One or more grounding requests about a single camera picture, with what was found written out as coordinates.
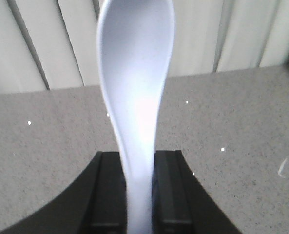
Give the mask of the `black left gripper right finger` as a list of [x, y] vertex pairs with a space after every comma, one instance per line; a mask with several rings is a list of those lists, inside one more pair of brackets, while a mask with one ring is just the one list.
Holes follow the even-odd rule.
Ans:
[[155, 153], [153, 233], [240, 233], [193, 175], [181, 150]]

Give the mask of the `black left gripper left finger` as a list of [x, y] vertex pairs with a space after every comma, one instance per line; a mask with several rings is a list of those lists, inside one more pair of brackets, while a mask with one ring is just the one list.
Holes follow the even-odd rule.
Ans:
[[118, 152], [97, 152], [61, 194], [3, 234], [124, 234], [125, 179]]

